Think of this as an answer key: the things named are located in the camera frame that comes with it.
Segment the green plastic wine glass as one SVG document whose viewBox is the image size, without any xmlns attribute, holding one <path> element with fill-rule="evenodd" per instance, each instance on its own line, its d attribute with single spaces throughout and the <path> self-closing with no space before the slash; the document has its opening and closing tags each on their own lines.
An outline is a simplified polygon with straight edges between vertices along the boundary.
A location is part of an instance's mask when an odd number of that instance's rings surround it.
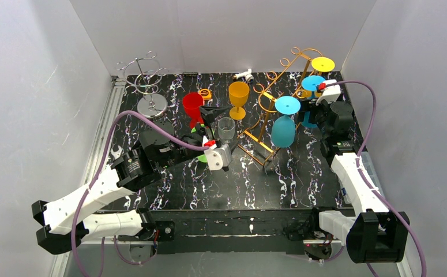
<svg viewBox="0 0 447 277">
<path fill-rule="evenodd" d="M 203 123 L 200 124 L 200 127 L 196 127 L 195 126 L 194 128 L 192 128 L 191 129 L 191 133 L 197 133 L 196 137 L 199 140 L 202 140 L 204 138 L 206 138 L 206 139 L 208 138 L 206 127 L 205 127 L 205 125 Z M 206 156 L 204 154 L 198 156 L 197 159 L 198 159 L 199 162 L 203 162 L 203 163 L 207 162 Z"/>
</svg>

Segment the blue wine glass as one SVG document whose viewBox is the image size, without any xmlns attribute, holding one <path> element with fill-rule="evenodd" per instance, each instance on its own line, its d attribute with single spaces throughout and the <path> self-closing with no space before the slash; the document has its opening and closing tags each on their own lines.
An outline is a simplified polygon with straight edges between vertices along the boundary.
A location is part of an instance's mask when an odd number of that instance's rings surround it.
<svg viewBox="0 0 447 277">
<path fill-rule="evenodd" d="M 305 99 L 309 100 L 309 99 L 315 98 L 315 93 L 317 92 L 317 86 L 319 86 L 324 81 L 325 81 L 325 78 L 318 76 L 318 75 L 312 75 L 312 76 L 304 78 L 301 81 L 302 87 L 304 89 L 311 89 L 311 95 L 306 96 Z M 298 112 L 298 119 L 297 119 L 298 124 L 301 124 L 304 127 L 311 128 L 311 129 L 317 128 L 316 124 L 309 122 L 310 112 L 305 110 L 305 101 L 301 100 L 300 104 L 301 104 L 301 108 Z"/>
</svg>

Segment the teal wine glass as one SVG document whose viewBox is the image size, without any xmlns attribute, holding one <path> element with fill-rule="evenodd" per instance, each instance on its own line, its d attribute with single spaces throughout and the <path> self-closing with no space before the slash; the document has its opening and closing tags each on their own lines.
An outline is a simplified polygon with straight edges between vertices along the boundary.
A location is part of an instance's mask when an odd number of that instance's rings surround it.
<svg viewBox="0 0 447 277">
<path fill-rule="evenodd" d="M 292 96 L 282 96 L 275 101 L 275 108 L 281 116 L 272 126 L 271 141 L 276 147 L 287 148 L 294 142 L 296 131 L 291 116 L 300 110 L 300 101 Z"/>
</svg>

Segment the gold wire glass rack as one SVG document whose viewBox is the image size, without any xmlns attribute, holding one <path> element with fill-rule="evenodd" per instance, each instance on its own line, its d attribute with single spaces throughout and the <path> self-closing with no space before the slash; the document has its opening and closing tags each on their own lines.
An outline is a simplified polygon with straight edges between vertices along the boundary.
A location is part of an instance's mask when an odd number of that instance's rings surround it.
<svg viewBox="0 0 447 277">
<path fill-rule="evenodd" d="M 270 71 L 266 74 L 267 85 L 260 83 L 252 85 L 252 91 L 258 94 L 257 104 L 261 109 L 261 115 L 253 125 L 238 134 L 238 138 L 249 139 L 266 151 L 266 155 L 259 152 L 254 154 L 252 150 L 238 144 L 245 154 L 263 168 L 282 148 L 287 148 L 294 143 L 298 129 L 298 124 L 294 122 L 294 116 L 298 115 L 300 102 L 308 100 L 313 94 L 311 88 L 303 87 L 305 78 L 322 77 L 324 73 L 332 72 L 336 67 L 335 61 L 324 56 L 318 49 L 293 47 L 291 54 L 293 55 L 292 60 L 280 59 L 280 64 L 283 67 L 280 73 Z M 304 59 L 306 64 L 292 94 L 287 95 L 280 92 L 274 95 L 273 87 L 299 59 Z"/>
</svg>

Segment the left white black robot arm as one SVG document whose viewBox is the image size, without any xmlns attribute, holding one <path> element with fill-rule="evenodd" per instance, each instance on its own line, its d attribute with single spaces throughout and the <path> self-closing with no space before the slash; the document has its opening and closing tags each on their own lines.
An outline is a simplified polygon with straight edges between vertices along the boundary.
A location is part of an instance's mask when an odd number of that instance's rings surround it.
<svg viewBox="0 0 447 277">
<path fill-rule="evenodd" d="M 171 233 L 164 229 L 170 229 L 171 223 L 153 220 L 146 208 L 107 214 L 100 209 L 154 184 L 161 179 L 163 169 L 201 155 L 210 170 L 228 170 L 231 147 L 216 138 L 212 130 L 215 119 L 227 108 L 202 106 L 198 110 L 202 125 L 182 137 L 174 136 L 170 123 L 153 122 L 133 110 L 122 112 L 122 116 L 142 120 L 147 129 L 111 166 L 101 162 L 89 183 L 58 200 L 32 204 L 32 216 L 41 225 L 36 232 L 37 244 L 51 254 L 63 254 L 95 238 L 124 235 L 170 240 Z"/>
</svg>

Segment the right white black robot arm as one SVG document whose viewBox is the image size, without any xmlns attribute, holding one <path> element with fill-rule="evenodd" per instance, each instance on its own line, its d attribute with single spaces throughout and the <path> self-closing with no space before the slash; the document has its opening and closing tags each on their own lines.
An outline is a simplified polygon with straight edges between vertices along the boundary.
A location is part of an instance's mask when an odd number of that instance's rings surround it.
<svg viewBox="0 0 447 277">
<path fill-rule="evenodd" d="M 343 101 L 305 100 L 300 118 L 309 113 L 309 122 L 322 133 L 321 153 L 337 175 L 355 218 L 346 217 L 336 208 L 313 208 L 299 227 L 312 236 L 318 232 L 341 241 L 354 263 L 398 263 L 404 257 L 409 218 L 395 214 L 380 200 L 380 191 L 367 176 L 358 147 L 349 139 L 354 121 L 352 106 Z"/>
</svg>

